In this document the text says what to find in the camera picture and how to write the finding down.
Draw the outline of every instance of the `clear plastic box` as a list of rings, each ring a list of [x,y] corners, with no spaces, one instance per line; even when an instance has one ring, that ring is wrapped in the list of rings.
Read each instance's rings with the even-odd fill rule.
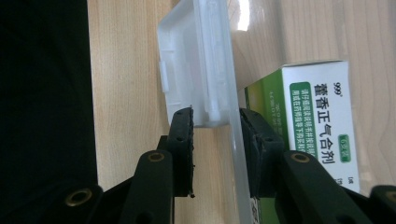
[[[181,0],[160,22],[158,42],[169,123],[192,106],[195,127],[230,125],[236,201],[230,206],[239,223],[253,223],[227,1]]]

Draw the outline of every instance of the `wooden surface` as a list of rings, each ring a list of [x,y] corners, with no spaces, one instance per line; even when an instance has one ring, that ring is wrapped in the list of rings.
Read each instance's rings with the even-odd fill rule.
[[[248,3],[250,24],[237,23]],[[156,27],[177,0],[90,0],[92,85],[99,183],[134,174],[139,156],[167,134]],[[361,192],[396,185],[396,1],[229,0],[238,88],[282,63],[343,59]],[[236,223],[227,127],[195,130],[195,199],[177,199],[177,223]]]

